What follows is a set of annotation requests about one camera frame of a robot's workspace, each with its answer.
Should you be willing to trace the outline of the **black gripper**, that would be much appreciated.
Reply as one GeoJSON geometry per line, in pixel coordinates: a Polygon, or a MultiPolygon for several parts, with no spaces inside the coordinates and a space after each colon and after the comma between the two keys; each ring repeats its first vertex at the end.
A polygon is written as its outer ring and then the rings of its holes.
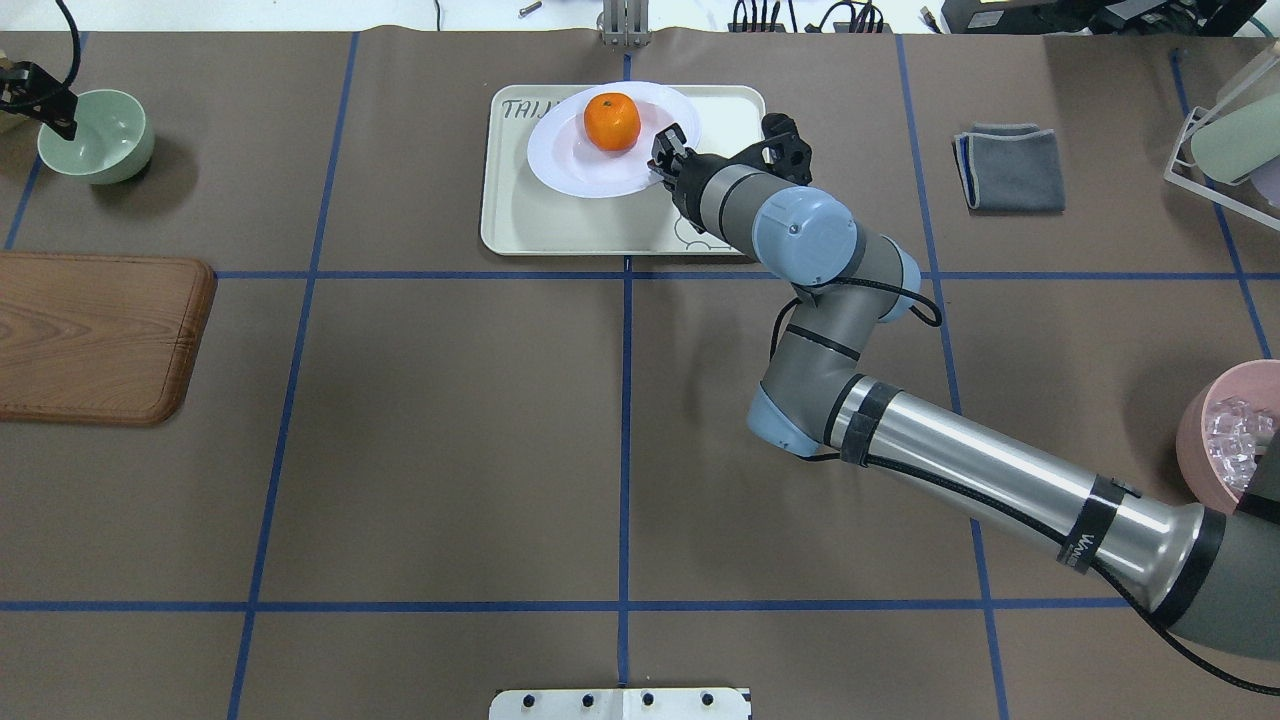
{"type": "Polygon", "coordinates": [[[701,197],[716,174],[716,156],[692,152],[684,127],[676,122],[655,135],[648,167],[669,191],[678,214],[695,231],[705,231],[701,197]]]}

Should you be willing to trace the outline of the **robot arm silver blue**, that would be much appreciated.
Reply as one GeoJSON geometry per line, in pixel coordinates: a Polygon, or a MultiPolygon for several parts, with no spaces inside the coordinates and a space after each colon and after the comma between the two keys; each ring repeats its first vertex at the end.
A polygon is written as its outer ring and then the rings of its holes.
{"type": "Polygon", "coordinates": [[[797,457],[837,454],[942,495],[1111,585],[1157,632],[1277,659],[1277,523],[1170,503],[992,429],[895,383],[867,351],[920,315],[920,269],[812,183],[812,151],[782,117],[731,156],[673,123],[646,164],[675,210],[786,283],[792,311],[748,410],[760,439],[797,457]]]}

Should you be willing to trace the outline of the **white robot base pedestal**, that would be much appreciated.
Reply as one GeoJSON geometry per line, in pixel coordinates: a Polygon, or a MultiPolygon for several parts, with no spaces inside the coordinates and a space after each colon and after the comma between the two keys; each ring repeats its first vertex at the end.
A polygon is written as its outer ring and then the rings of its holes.
{"type": "Polygon", "coordinates": [[[745,689],[571,688],[502,691],[489,719],[751,719],[745,689]]]}

